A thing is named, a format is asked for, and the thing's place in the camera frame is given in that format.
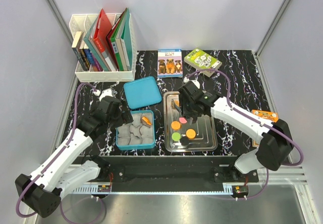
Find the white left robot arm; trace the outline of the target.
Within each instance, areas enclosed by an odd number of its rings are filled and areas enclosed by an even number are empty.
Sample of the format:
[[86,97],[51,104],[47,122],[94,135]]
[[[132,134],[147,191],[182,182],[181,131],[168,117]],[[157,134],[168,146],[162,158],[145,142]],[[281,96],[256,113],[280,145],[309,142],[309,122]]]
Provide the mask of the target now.
[[132,121],[127,103],[114,97],[111,89],[103,90],[97,107],[74,121],[72,130],[52,155],[31,174],[20,174],[16,178],[18,201],[46,218],[66,195],[84,183],[111,179],[109,162],[97,155],[69,173],[66,170],[108,128],[115,129]]

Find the teal box lid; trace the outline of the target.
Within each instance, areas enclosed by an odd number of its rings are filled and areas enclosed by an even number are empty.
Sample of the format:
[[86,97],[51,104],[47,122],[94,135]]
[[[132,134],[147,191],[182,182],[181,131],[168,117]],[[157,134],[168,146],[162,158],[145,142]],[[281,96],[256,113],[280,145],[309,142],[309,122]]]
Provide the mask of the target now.
[[124,93],[130,109],[142,108],[162,101],[156,80],[152,76],[125,83]]

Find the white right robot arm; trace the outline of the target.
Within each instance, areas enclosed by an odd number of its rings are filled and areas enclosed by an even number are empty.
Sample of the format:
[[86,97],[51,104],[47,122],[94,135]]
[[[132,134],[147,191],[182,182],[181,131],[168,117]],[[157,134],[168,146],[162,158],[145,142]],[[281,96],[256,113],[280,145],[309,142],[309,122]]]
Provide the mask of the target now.
[[257,149],[241,154],[229,169],[233,181],[240,182],[249,172],[262,167],[277,171],[293,150],[285,121],[273,122],[254,115],[214,91],[203,91],[192,81],[178,91],[180,113],[184,118],[196,122],[198,117],[209,116],[224,121],[259,144]]

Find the orange fish shaped cookie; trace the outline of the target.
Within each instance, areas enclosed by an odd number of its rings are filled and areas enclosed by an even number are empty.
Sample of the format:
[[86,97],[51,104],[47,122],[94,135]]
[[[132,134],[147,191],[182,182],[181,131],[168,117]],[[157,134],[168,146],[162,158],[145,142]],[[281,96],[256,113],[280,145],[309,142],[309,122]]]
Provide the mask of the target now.
[[152,123],[151,123],[151,121],[149,120],[148,117],[143,116],[141,118],[141,122],[142,122],[143,125],[145,125],[147,127],[151,127],[152,126]]

